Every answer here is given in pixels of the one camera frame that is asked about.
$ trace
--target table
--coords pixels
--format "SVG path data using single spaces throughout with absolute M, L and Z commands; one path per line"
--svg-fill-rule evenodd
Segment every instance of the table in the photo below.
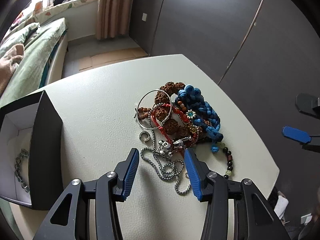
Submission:
M 74 178 L 83 181 L 99 178 L 124 160 L 132 147 L 140 150 L 145 146 L 139 140 L 142 128 L 133 118 L 134 108 L 145 93 L 168 81 L 201 89 L 205 100 L 220 116 L 223 142 L 234 159 L 232 179 L 252 179 L 267 198 L 279 174 L 269 151 L 231 99 L 183 55 L 149 57 L 99 67 L 41 89 L 46 90 L 63 120 L 64 187 Z M 153 98 L 153 94 L 146 97 L 143 106 L 151 107 Z M 210 145 L 199 145 L 196 153 L 211 170 L 224 174 L 227 164 L 222 151 L 212 154 Z M 181 177 L 180 189 L 184 189 L 188 180 L 184 175 Z M 131 195 L 124 203 L 117 204 L 124 239 L 200 239 L 207 203 L 199 203 L 192 192 L 179 196 L 173 186 L 174 181 L 160 180 L 150 164 L 140 159 Z M 11 208 L 24 239 L 32 239 L 46 212 L 12 203 Z M 94 207 L 90 210 L 90 234 L 95 239 Z M 228 239 L 233 239 L 232 200 L 229 201 Z

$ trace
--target curtain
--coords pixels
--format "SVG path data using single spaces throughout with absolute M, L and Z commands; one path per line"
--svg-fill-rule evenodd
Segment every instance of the curtain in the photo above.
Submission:
M 98 0 L 97 39 L 127 34 L 131 7 L 132 0 Z

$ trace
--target blue rubber pad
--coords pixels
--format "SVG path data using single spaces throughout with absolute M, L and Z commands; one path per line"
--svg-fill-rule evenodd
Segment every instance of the blue rubber pad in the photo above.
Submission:
M 309 143 L 311 142 L 311 137 L 308 135 L 307 132 L 301 131 L 299 129 L 285 126 L 282 128 L 282 134 L 284 137 L 287 137 L 291 140 L 298 141 L 300 143 Z
M 128 168 L 128 172 L 124 178 L 124 190 L 122 192 L 122 196 L 124 200 L 126 200 L 126 198 L 130 195 L 138 166 L 139 166 L 139 152 L 136 151 L 131 160 L 130 166 Z
M 188 150 L 184 152 L 184 164 L 186 165 L 193 195 L 200 201 L 203 196 L 201 192 L 201 181 Z

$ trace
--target silver necklace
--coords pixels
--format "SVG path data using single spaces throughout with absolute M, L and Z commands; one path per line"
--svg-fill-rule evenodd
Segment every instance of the silver necklace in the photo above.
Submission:
M 152 127 L 151 126 L 151 111 L 148 113 L 148 119 L 149 119 L 149 125 L 150 125 L 150 128 Z M 150 163 L 150 165 L 154 168 L 154 170 L 156 171 L 156 174 L 158 175 L 158 177 L 162 180 L 166 180 L 166 181 L 169 181 L 169 180 L 172 180 L 174 177 L 177 177 L 176 179 L 176 183 L 174 184 L 174 189 L 176 191 L 177 194 L 179 195 L 185 195 L 188 193 L 188 191 L 190 190 L 191 188 L 191 184 L 189 184 L 189 186 L 187 187 L 186 190 L 184 191 L 179 191 L 178 190 L 178 185 L 180 183 L 180 173 L 182 172 L 183 170 L 183 167 L 184 167 L 184 162 L 182 160 L 174 160 L 174 161 L 171 161 L 171 157 L 168 156 L 164 156 L 164 152 L 157 152 L 156 151 L 156 138 L 155 138 L 155 133 L 154 133 L 154 130 L 151 130 L 151 133 L 152 133 L 152 148 L 150 147 L 144 147 L 141 149 L 140 151 L 140 156 L 143 160 L 147 161 Z M 158 163 L 158 166 L 159 166 L 159 170 L 160 172 L 158 171 L 158 168 L 156 167 L 156 165 L 147 157 L 145 157 L 143 155 L 143 153 L 145 151 L 150 151 L 152 152 L 152 156 L 153 158 L 156 160 L 156 162 Z M 166 160 L 168 163 L 162 165 L 160 160 L 158 159 L 158 156 L 161 156 L 164 160 Z M 176 163 L 181 163 L 181 168 L 178 170 L 177 166 L 175 165 Z M 166 167 L 170 167 L 171 170 L 170 171 L 165 171 L 165 168 Z
M 28 158 L 29 157 L 29 151 L 26 149 L 21 149 L 18 157 L 16 157 L 16 163 L 14 164 L 14 175 L 17 177 L 18 182 L 20 182 L 21 187 L 25 190 L 25 192 L 29 193 L 30 189 L 29 186 L 26 184 L 26 182 L 22 179 L 22 176 L 20 174 L 21 167 L 20 164 L 23 160 L 23 157 Z

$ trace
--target black box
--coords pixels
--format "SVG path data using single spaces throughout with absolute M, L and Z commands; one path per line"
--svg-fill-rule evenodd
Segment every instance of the black box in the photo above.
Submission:
M 35 210 L 49 210 L 63 192 L 60 161 L 62 120 L 45 91 L 0 108 L 0 197 Z M 29 150 L 20 164 L 26 192 L 18 181 L 16 157 Z

